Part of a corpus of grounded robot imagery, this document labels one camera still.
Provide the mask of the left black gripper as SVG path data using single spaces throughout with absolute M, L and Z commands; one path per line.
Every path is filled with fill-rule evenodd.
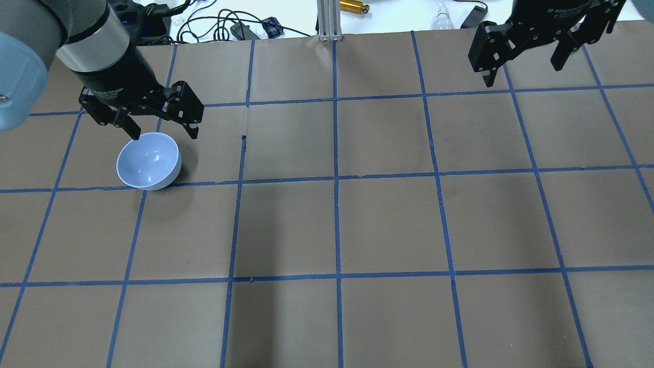
M 140 126 L 122 106 L 145 104 L 154 114 L 184 128 L 193 140 L 199 135 L 205 105 L 186 81 L 163 87 L 135 42 L 129 39 L 122 57 L 105 69 L 95 72 L 74 72 L 84 88 L 79 103 L 100 126 L 122 129 L 132 140 L 139 140 Z

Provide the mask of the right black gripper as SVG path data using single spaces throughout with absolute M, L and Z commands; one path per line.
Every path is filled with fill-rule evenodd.
M 511 21 L 482 21 L 468 52 L 476 73 L 486 87 L 493 87 L 497 72 L 522 52 L 554 41 L 554 31 L 570 28 L 583 18 L 575 31 L 561 33 L 551 56 L 553 69 L 561 71 L 571 54 L 584 44 L 594 44 L 613 32 L 626 1 L 514 1 Z

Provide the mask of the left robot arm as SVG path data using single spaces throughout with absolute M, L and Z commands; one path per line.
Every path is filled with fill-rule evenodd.
M 101 126 L 138 140 L 135 115 L 182 126 L 196 139 L 204 106 L 185 81 L 161 85 L 106 1 L 2 1 L 1 129 L 30 115 L 58 58 L 82 82 L 79 103 Z

